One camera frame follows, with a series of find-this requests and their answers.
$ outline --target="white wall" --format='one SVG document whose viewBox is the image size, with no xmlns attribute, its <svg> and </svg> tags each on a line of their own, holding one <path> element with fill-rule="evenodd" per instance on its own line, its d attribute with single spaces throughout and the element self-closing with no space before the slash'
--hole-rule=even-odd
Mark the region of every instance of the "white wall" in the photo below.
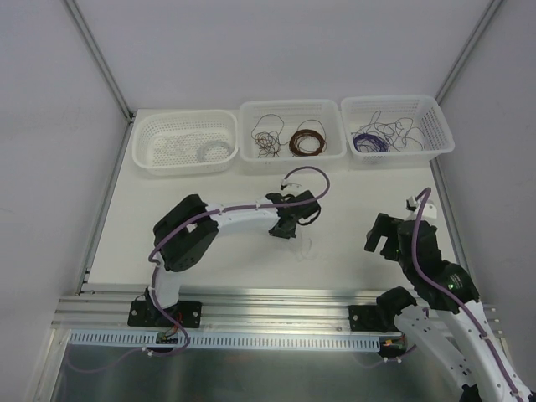
<svg viewBox="0 0 536 402">
<path fill-rule="evenodd" d="M 536 2 L 508 0 L 443 111 L 456 150 L 441 159 L 464 250 L 497 303 L 523 378 L 536 389 Z"/>
<path fill-rule="evenodd" d="M 79 0 L 130 107 L 435 95 L 489 0 Z"/>
<path fill-rule="evenodd" d="M 125 122 L 60 0 L 0 2 L 0 400 L 23 399 Z"/>
</svg>

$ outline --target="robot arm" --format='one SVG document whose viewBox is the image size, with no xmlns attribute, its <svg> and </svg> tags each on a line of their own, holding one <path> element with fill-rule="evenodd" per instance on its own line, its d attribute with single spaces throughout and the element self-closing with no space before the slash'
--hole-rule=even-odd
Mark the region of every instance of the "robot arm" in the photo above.
<svg viewBox="0 0 536 402">
<path fill-rule="evenodd" d="M 296 227 L 311 224 L 321 212 L 318 198 L 308 190 L 299 192 L 300 187 L 284 179 L 281 182 L 284 193 L 268 193 L 251 204 L 205 203 L 197 194 L 183 199 L 154 226 L 154 245 L 158 252 L 151 258 L 164 270 L 156 277 L 153 291 L 147 288 L 145 305 L 132 308 L 140 314 L 137 322 L 129 325 L 140 326 L 140 317 L 147 319 L 142 320 L 145 326 L 168 325 L 158 305 L 170 311 L 178 308 L 181 276 L 177 273 L 196 265 L 216 237 L 251 230 L 282 239 L 296 237 Z M 324 194 L 328 189 L 327 180 Z"/>
<path fill-rule="evenodd" d="M 311 201 L 304 205 L 277 208 L 278 204 Z M 320 205 L 310 191 L 298 195 L 269 193 L 251 205 L 274 205 L 268 209 L 241 209 L 236 205 L 207 204 L 197 194 L 191 194 L 164 216 L 154 227 L 154 245 L 173 232 L 180 224 L 208 210 L 226 210 L 199 219 L 176 233 L 157 254 L 157 259 L 166 271 L 181 272 L 197 264 L 217 236 L 248 230 L 258 230 L 275 237 L 296 237 L 296 226 L 303 219 L 320 213 Z"/>
<path fill-rule="evenodd" d="M 430 308 L 437 311 L 439 318 L 447 325 L 461 353 L 455 351 L 436 328 L 422 317 L 422 312 L 419 313 L 419 308 L 414 306 L 415 299 L 403 288 L 392 289 L 378 298 L 378 314 L 383 318 L 384 324 L 393 322 L 400 331 L 415 341 L 418 348 L 432 356 L 443 374 L 460 390 L 461 400 L 534 400 L 528 387 L 515 374 L 487 324 L 479 294 L 471 277 L 461 266 L 441 259 L 436 239 L 437 228 L 426 221 L 420 222 L 416 237 L 416 256 L 421 273 L 415 269 L 411 240 L 415 227 L 415 211 L 420 209 L 421 205 L 419 201 L 411 198 L 406 206 L 412 211 L 407 220 L 392 218 L 386 214 L 378 215 L 374 227 L 367 235 L 365 249 L 374 252 L 379 239 L 382 236 L 387 237 L 380 254 L 387 260 L 399 262 L 417 294 L 428 302 Z M 433 204 L 426 204 L 421 210 L 424 211 L 422 216 L 427 219 L 433 219 L 436 215 L 436 207 Z M 423 273 L 429 280 L 457 297 L 464 308 L 461 309 L 452 297 L 431 285 L 430 281 L 423 278 Z M 477 319 L 486 337 L 481 335 L 480 328 L 477 328 L 466 312 Z"/>
</svg>

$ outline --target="metal floor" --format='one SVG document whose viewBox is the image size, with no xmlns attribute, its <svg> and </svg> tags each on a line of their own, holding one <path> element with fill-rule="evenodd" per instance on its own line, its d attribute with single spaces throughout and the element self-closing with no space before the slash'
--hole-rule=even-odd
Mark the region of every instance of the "metal floor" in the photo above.
<svg viewBox="0 0 536 402">
<path fill-rule="evenodd" d="M 127 349 L 71 346 L 83 369 L 113 362 Z M 373 353 L 190 349 L 173 358 L 133 354 L 98 374 L 62 369 L 54 402 L 354 402 L 456 400 L 419 351 L 374 369 Z"/>
</svg>

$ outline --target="white plastic basket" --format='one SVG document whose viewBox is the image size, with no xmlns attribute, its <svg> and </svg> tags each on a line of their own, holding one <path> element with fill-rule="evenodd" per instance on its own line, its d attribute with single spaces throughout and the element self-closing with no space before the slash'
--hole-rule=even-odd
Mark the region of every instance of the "white plastic basket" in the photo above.
<svg viewBox="0 0 536 402">
<path fill-rule="evenodd" d="M 134 131 L 132 158 L 158 176 L 222 172 L 238 152 L 236 127 L 227 111 L 149 116 Z"/>
<path fill-rule="evenodd" d="M 282 127 L 277 117 L 260 118 L 277 115 L 285 123 Z M 287 143 L 297 128 L 312 129 L 324 135 L 326 150 L 317 156 L 294 157 L 288 147 L 283 145 L 279 157 L 262 157 L 259 146 L 252 137 L 252 131 L 279 131 L 280 140 Z M 340 162 L 346 154 L 343 122 L 337 104 L 332 100 L 270 100 L 246 102 L 240 107 L 239 114 L 240 157 L 244 161 L 246 172 L 250 173 L 285 173 L 303 165 L 330 168 Z M 314 139 L 306 140 L 317 147 Z"/>
<path fill-rule="evenodd" d="M 427 95 L 360 96 L 346 98 L 341 104 L 343 123 L 353 161 L 364 167 L 411 166 L 428 162 L 442 153 L 454 150 L 454 140 L 443 112 L 434 98 Z M 403 147 L 389 152 L 359 152 L 353 144 L 360 127 L 368 125 L 374 113 L 381 111 L 378 122 L 388 123 L 401 118 L 413 119 L 414 130 L 410 136 L 417 141 L 407 141 Z"/>
</svg>

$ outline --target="black mounting plate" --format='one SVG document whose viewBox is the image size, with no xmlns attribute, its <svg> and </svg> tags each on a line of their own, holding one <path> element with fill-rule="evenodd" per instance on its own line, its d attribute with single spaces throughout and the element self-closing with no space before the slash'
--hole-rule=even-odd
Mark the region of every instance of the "black mounting plate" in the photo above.
<svg viewBox="0 0 536 402">
<path fill-rule="evenodd" d="M 348 319 L 352 332 L 398 332 L 393 325 L 386 327 L 376 305 L 348 306 Z"/>
<path fill-rule="evenodd" d="M 201 325 L 201 310 L 203 304 L 198 301 L 179 301 L 174 310 L 177 314 L 178 321 L 185 328 L 199 328 Z M 147 309 L 147 302 L 133 301 L 131 310 L 128 315 L 127 324 L 129 327 L 172 327 L 172 323 L 160 316 L 158 319 L 153 318 Z"/>
</svg>

